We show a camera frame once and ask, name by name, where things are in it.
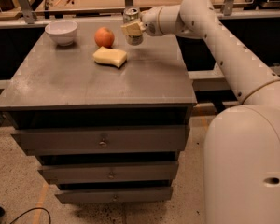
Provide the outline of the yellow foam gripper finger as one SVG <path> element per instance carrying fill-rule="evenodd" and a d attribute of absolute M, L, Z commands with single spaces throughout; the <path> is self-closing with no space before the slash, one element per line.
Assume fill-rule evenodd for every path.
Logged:
<path fill-rule="evenodd" d="M 121 31 L 130 36 L 141 36 L 145 30 L 146 28 L 140 20 L 128 21 L 121 26 Z"/>

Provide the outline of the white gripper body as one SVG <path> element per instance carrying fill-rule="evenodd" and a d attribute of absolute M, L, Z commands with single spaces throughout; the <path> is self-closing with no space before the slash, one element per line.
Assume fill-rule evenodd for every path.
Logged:
<path fill-rule="evenodd" d="M 158 19 L 160 9 L 160 7 L 153 7 L 142 12 L 142 23 L 150 36 L 161 36 Z"/>

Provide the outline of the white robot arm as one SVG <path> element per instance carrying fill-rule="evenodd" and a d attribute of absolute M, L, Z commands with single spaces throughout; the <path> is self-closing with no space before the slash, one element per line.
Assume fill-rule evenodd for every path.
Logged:
<path fill-rule="evenodd" d="M 280 76 L 221 23 L 210 0 L 154 7 L 121 29 L 202 39 L 239 102 L 204 139 L 205 223 L 280 224 Z"/>

